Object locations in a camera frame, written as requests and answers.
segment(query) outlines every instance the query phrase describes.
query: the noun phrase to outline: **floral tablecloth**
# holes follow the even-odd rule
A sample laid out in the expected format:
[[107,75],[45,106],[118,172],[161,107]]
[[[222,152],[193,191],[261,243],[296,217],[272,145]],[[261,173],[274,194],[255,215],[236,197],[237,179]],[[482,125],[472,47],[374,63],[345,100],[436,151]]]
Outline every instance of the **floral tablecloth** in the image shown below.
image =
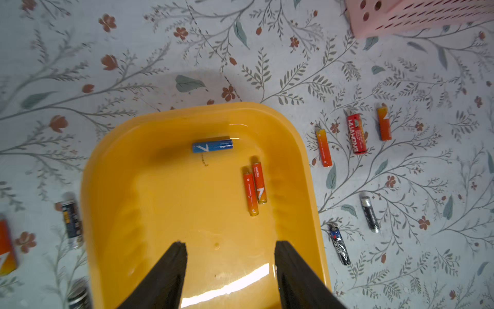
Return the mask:
[[[62,308],[87,276],[54,203],[79,191],[107,132],[236,101],[280,111],[305,140],[331,287],[348,308],[494,308],[494,24],[356,40],[343,11],[342,0],[0,1],[0,211],[19,261],[0,278],[0,308]],[[350,151],[350,112],[366,155]],[[316,128],[329,133],[331,168]]]

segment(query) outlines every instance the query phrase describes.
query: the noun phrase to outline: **yellow plastic basin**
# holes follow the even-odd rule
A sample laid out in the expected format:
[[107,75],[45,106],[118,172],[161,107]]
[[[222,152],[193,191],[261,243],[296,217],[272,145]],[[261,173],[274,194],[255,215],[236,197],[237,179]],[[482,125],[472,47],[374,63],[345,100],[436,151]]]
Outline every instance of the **yellow plastic basin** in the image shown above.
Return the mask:
[[[233,139],[232,150],[192,143]],[[268,203],[247,209],[242,171],[262,162]],[[96,147],[82,181],[95,308],[116,308],[174,241],[187,245],[181,307],[280,308],[277,240],[329,286],[307,153],[293,125],[256,103],[149,114]]]

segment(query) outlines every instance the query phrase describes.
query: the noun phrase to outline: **black battery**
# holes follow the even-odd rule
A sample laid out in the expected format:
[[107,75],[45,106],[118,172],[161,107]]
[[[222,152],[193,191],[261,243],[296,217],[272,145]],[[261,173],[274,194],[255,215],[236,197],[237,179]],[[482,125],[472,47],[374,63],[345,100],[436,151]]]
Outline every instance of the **black battery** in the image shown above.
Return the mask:
[[87,283],[84,278],[77,279],[72,285],[67,296],[69,309],[91,309],[91,300],[87,291]]
[[367,224],[374,233],[379,233],[379,223],[375,217],[374,208],[372,208],[371,198],[363,196],[360,198],[360,203],[364,209],[364,215],[366,216]]
[[82,246],[82,223],[77,211],[77,204],[74,200],[61,202],[60,207],[63,212],[63,219],[67,229],[67,237],[71,249],[77,249]]
[[336,226],[329,226],[329,234],[341,263],[343,265],[350,265],[352,262],[350,261],[350,257],[348,256],[348,251],[346,250],[346,246],[343,242],[343,238],[341,237],[339,229]]

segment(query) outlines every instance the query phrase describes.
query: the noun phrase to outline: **orange battery with lightning logo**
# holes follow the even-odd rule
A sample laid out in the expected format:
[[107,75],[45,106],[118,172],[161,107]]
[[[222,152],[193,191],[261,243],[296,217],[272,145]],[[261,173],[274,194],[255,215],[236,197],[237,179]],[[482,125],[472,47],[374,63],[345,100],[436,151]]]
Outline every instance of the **orange battery with lightning logo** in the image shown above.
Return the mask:
[[0,214],[0,276],[7,275],[16,268],[17,261],[9,237],[7,220]]
[[252,173],[244,174],[244,186],[246,188],[248,212],[251,216],[256,216],[259,214],[259,208],[257,207],[255,198],[254,177]]
[[316,132],[317,143],[319,144],[319,152],[321,153],[321,161],[323,166],[329,167],[333,165],[331,160],[331,154],[329,153],[328,137],[326,136],[326,130],[322,129]]
[[388,107],[383,104],[377,109],[379,117],[379,130],[381,131],[381,140],[391,140],[391,125],[389,123]]
[[252,164],[252,171],[254,173],[257,200],[259,201],[259,204],[266,204],[268,202],[268,195],[266,194],[266,187],[264,186],[264,174],[262,173],[261,162]]

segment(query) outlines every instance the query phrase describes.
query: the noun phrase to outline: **battery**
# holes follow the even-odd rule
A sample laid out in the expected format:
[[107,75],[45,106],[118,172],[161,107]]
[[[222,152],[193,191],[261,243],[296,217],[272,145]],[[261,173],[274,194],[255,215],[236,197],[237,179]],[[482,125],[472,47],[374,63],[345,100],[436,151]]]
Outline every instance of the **battery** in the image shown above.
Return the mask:
[[17,268],[15,251],[10,241],[7,220],[0,213],[0,276],[7,275]]
[[266,194],[266,187],[264,186],[264,174],[262,173],[261,162],[252,164],[252,172],[254,174],[257,200],[259,204],[266,204],[268,202],[268,195]]
[[84,278],[75,280],[67,296],[69,309],[90,309],[91,300],[87,291],[87,284]]
[[192,145],[193,153],[211,152],[225,149],[233,149],[233,141],[231,139],[194,143]]
[[379,130],[381,131],[381,140],[391,140],[391,125],[389,123],[388,107],[383,105],[377,109],[379,118]]
[[321,161],[324,167],[333,165],[331,160],[331,154],[329,153],[328,137],[326,136],[326,130],[322,129],[316,132],[317,143],[319,144],[319,152],[321,153]]
[[331,235],[331,241],[333,241],[334,248],[338,253],[339,259],[343,265],[350,265],[352,262],[350,261],[350,257],[348,256],[348,251],[346,250],[345,243],[343,242],[343,238],[339,232],[339,229],[336,226],[329,226],[329,233]]
[[364,129],[359,114],[349,115],[346,118],[348,131],[350,133],[350,142],[352,143],[353,153],[356,155],[366,154],[366,139],[364,138]]
[[367,224],[374,233],[379,233],[379,223],[375,217],[374,208],[372,208],[371,199],[368,196],[360,198],[360,203],[364,209],[364,215],[366,216]]
[[67,237],[69,239],[69,247],[71,249],[77,249],[82,246],[82,223],[77,211],[77,204],[75,200],[68,200],[66,202],[60,202],[60,207],[63,212],[63,219],[65,227],[67,229]]
[[247,195],[247,207],[251,216],[259,214],[259,208],[257,207],[257,201],[255,197],[254,177],[252,173],[244,174],[244,187]]

